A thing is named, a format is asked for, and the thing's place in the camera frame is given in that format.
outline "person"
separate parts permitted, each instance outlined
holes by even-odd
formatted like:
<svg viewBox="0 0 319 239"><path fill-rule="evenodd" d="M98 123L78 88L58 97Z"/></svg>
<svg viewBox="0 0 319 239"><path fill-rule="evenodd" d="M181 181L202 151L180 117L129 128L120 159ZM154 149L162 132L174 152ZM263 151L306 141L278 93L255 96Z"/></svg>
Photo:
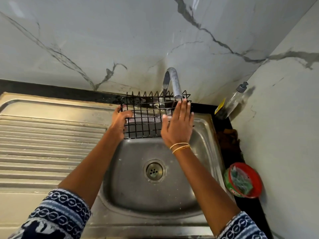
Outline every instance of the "person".
<svg viewBox="0 0 319 239"><path fill-rule="evenodd" d="M118 144L124 139L132 111L113 113L112 124L88 156L52 190L10 239L80 238L103 176ZM186 99L176 105L170 122L162 117L161 136L174 152L191 185L210 229L217 238L266 238L251 218L240 211L188 146L194 113Z"/></svg>

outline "faucet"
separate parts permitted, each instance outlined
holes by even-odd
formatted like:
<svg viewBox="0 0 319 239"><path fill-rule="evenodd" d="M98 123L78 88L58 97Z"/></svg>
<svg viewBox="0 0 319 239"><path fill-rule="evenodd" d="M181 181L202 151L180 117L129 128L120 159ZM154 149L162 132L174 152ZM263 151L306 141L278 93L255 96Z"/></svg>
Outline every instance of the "faucet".
<svg viewBox="0 0 319 239"><path fill-rule="evenodd" d="M164 96L166 96L170 80L172 80L174 98L175 99L183 98L182 92L181 92L181 86L179 84L179 80L177 76L177 71L173 67L168 68L165 72L164 81L163 81Z"/></svg>

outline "gold bangle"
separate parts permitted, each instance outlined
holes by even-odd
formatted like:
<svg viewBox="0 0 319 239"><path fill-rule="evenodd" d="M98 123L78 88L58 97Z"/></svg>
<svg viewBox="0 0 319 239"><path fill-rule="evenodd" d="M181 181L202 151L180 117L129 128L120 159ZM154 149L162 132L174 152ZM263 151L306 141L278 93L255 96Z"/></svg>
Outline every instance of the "gold bangle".
<svg viewBox="0 0 319 239"><path fill-rule="evenodd" d="M190 145L181 146L181 147L175 149L175 150L173 151L173 154L174 154L177 150L184 149L184 148L190 148Z"/></svg>
<svg viewBox="0 0 319 239"><path fill-rule="evenodd" d="M175 145L178 145L178 144L187 144L188 146L190 146L189 143L187 143L187 142L179 142L179 143L175 143L174 145L172 145L170 147L170 149L172 149L172 147L174 147Z"/></svg>

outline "hand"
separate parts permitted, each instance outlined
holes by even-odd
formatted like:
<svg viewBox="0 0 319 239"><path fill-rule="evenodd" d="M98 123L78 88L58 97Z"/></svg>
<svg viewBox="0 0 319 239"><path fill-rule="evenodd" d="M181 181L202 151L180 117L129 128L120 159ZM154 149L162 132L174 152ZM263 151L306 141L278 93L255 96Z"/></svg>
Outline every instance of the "hand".
<svg viewBox="0 0 319 239"><path fill-rule="evenodd" d="M166 146L171 147L175 143L189 142L192 135L194 113L190 114L190 102L187 99L179 101L176 105L172 119L168 124L168 117L162 117L161 135Z"/></svg>
<svg viewBox="0 0 319 239"><path fill-rule="evenodd" d="M126 124L126 118L133 116L132 111L121 112L121 106L118 106L112 114L112 124L108 128L108 131L112 133L115 139L119 139L119 142L124 139L124 125Z"/></svg>

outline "drain strainer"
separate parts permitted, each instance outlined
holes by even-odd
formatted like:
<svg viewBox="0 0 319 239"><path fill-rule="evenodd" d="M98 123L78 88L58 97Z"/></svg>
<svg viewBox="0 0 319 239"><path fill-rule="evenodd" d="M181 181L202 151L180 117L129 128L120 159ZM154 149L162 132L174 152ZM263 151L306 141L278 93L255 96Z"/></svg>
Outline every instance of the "drain strainer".
<svg viewBox="0 0 319 239"><path fill-rule="evenodd" d="M144 165L144 175L149 182L159 183L166 175L166 168L162 161L151 159Z"/></svg>
<svg viewBox="0 0 319 239"><path fill-rule="evenodd" d="M157 163L150 163L146 168L146 176L150 180L159 180L163 176L163 167Z"/></svg>

